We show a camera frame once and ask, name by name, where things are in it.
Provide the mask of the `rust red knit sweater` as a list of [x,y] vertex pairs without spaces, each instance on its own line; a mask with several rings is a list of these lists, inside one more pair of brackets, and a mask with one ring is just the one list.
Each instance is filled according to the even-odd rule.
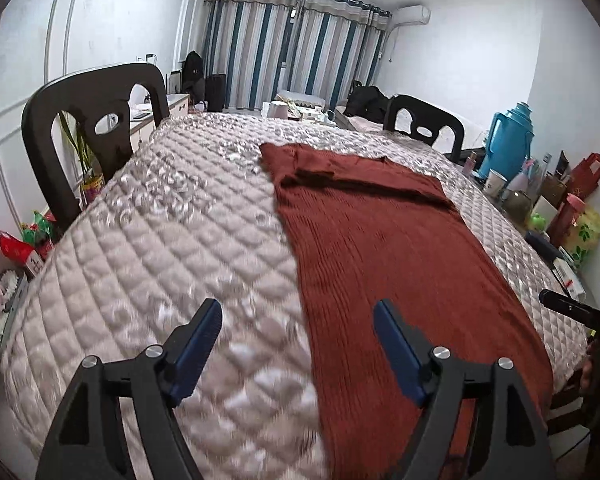
[[265,143],[261,155],[297,261],[332,478],[383,476],[418,419],[373,328],[383,299],[454,356],[512,359],[536,409],[547,411],[544,344],[436,178],[306,144]]

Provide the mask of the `red gift bag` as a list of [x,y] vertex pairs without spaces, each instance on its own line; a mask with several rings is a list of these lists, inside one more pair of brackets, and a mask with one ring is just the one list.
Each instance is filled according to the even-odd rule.
[[582,159],[570,172],[567,191],[586,200],[600,183],[600,153],[591,153]]

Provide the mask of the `white paper cup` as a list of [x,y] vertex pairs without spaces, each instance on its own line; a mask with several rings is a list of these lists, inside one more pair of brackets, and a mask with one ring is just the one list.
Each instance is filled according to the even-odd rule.
[[502,189],[505,188],[506,183],[506,177],[491,169],[486,177],[486,182],[484,182],[482,192],[484,195],[491,198],[498,198],[502,192]]

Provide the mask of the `blue thermos jug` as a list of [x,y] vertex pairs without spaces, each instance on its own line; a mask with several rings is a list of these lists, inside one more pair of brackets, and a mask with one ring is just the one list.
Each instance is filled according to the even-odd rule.
[[486,154],[478,176],[486,179],[491,170],[510,181],[521,170],[522,164],[530,157],[533,126],[531,108],[519,102],[506,114],[495,113],[486,137]]

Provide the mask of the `red green snack packages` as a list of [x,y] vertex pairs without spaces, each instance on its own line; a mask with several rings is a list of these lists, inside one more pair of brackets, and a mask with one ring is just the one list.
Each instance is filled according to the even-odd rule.
[[19,236],[0,230],[0,249],[8,260],[34,278],[50,258],[57,234],[55,217],[50,212],[41,214],[35,210],[32,223],[20,224]]

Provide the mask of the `beige quilted table cover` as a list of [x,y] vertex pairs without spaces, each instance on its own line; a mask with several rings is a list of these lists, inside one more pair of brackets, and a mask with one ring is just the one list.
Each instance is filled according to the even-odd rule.
[[164,122],[79,216],[16,316],[1,369],[34,454],[83,358],[132,358],[213,297],[222,332],[194,395],[175,412],[202,473],[328,477],[296,262],[260,166],[265,142],[387,157],[437,178],[524,306],[554,387],[565,385],[584,357],[584,327],[540,305],[554,276],[440,153],[397,133],[190,115]]

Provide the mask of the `dark chair right side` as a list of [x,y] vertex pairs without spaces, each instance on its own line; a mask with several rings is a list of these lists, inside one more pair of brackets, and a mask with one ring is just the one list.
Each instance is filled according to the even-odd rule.
[[406,110],[411,116],[410,131],[402,134],[412,139],[425,143],[432,148],[434,142],[438,140],[440,132],[444,128],[450,128],[453,133],[453,144],[446,158],[451,162],[460,161],[460,152],[462,151],[465,129],[463,124],[452,114],[437,108],[414,96],[398,94],[393,96],[388,102],[387,113],[384,120],[384,130],[389,132],[398,132],[396,128],[396,118],[401,110]]

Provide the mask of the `dark chair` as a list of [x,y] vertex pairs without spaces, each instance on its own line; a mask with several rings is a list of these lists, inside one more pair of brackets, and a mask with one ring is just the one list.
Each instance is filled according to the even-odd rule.
[[438,140],[440,132],[444,128],[450,128],[453,133],[453,144],[446,158],[451,162],[460,161],[460,152],[462,151],[465,129],[463,124],[452,114],[437,108],[414,96],[398,94],[393,96],[388,102],[387,113],[384,120],[384,130],[389,132],[398,132],[396,128],[396,118],[401,110],[406,110],[411,116],[410,131],[402,134],[412,139],[425,143],[432,148],[434,142]]
[[134,86],[148,91],[156,125],[169,117],[166,86],[157,66],[146,62],[111,65],[57,78],[36,90],[22,112],[21,134],[35,179],[61,231],[81,208],[66,178],[52,139],[60,112],[81,125],[106,181],[131,159],[131,109]]

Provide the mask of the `black bag on sofa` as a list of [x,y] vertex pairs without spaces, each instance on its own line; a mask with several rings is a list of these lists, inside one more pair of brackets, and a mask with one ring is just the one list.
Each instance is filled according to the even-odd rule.
[[385,120],[389,99],[375,86],[363,86],[361,81],[352,82],[343,115],[362,117],[382,124]]

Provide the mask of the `dark chair left side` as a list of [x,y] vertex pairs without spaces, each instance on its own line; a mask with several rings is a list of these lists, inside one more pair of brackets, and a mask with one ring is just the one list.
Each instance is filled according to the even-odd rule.
[[166,86],[157,66],[146,62],[111,65],[57,78],[36,90],[22,112],[21,134],[35,179],[61,231],[81,208],[66,178],[52,139],[60,112],[81,125],[106,181],[131,159],[131,109],[134,86],[148,91],[156,125],[169,117]]

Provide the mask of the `white air conditioner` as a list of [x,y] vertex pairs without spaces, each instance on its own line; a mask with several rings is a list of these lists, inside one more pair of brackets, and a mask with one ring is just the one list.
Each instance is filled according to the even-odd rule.
[[404,6],[392,14],[393,26],[427,25],[430,21],[431,11],[418,4],[417,6]]

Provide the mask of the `black backpack by curtain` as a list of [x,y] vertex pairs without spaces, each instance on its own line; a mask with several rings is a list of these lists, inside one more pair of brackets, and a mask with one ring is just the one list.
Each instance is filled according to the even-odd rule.
[[187,93],[192,104],[204,100],[204,60],[196,52],[192,51],[186,56],[181,73],[181,90]]

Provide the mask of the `black speaker box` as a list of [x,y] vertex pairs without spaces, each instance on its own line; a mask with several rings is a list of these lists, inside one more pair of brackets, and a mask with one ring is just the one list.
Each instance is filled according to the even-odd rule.
[[210,113],[222,113],[225,106],[225,74],[213,74],[206,78],[207,110]]

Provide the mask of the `pink white container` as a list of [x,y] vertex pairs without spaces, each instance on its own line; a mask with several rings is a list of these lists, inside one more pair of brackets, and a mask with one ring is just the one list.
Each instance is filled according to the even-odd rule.
[[284,101],[272,101],[268,104],[268,118],[287,119],[289,113],[288,104]]

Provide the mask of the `striped blue grey curtains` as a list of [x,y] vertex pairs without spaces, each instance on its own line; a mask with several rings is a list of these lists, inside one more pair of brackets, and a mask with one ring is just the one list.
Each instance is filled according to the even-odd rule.
[[328,108],[372,82],[389,11],[362,0],[204,0],[201,58],[225,105],[257,110],[280,90]]

